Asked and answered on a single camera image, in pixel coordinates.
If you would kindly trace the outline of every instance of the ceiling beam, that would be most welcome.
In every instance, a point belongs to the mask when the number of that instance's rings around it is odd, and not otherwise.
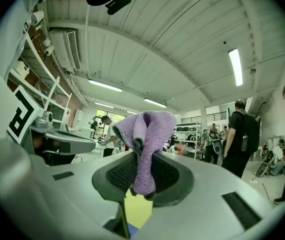
[[[253,0],[240,0],[247,18],[249,19],[249,25],[251,29],[253,39],[253,51],[254,51],[254,65],[256,73],[253,81],[253,91],[256,93],[258,90],[258,83],[262,72],[262,65],[259,65],[263,61],[263,37],[261,33],[260,19],[258,18],[257,7]]]
[[[112,28],[110,26],[101,25],[93,22],[88,22],[88,25],[86,26],[86,22],[84,20],[69,20],[69,19],[57,19],[49,22],[49,26],[51,28],[72,28],[72,29],[80,29],[85,30],[86,28],[91,32],[101,33],[103,35],[110,35],[114,36],[118,40],[125,40],[126,42],[133,43],[135,45],[140,46],[143,48],[146,53],[152,54],[162,61],[166,62],[169,66],[175,68],[178,72],[180,72],[189,82],[191,82],[195,88],[199,86],[199,84],[196,82],[196,80],[182,67],[177,65],[174,61],[172,61],[169,57],[167,57],[165,54],[163,54],[158,49],[148,45],[144,41],[142,41],[139,38],[136,38],[130,34],[127,34],[125,32],[122,32],[118,29]],[[203,101],[209,105],[210,100],[209,98],[204,94],[204,92],[201,89],[198,89],[198,91],[203,96]]]

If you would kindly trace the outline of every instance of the pipe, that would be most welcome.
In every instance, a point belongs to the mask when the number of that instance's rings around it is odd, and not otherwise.
[[[90,70],[89,70],[89,59],[88,59],[88,21],[89,21],[89,12],[90,12],[90,5],[87,7],[86,12],[86,21],[84,26],[84,50],[85,50],[85,62],[87,67],[87,76],[90,78]]]
[[[266,103],[267,103],[267,102],[264,101],[264,102],[260,105],[260,107],[258,108],[258,111],[261,110],[262,106],[265,105]]]

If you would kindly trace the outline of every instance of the black backpack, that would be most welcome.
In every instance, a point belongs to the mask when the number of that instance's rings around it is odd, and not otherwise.
[[[235,111],[243,117],[241,151],[254,153],[258,150],[260,140],[261,120],[259,116],[246,113],[244,110]]]

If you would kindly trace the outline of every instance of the ceiling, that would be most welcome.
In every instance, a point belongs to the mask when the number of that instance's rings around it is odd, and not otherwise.
[[[124,110],[160,108],[144,98],[178,113],[268,96],[285,68],[285,15],[271,0],[133,0],[112,16],[85,1],[48,0],[46,15],[51,28],[78,31],[82,72],[72,78],[83,97]]]

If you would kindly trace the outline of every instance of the air conditioner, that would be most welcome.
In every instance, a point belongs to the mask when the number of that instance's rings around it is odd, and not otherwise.
[[[48,33],[57,61],[65,71],[75,74],[81,69],[74,29],[53,29]]]

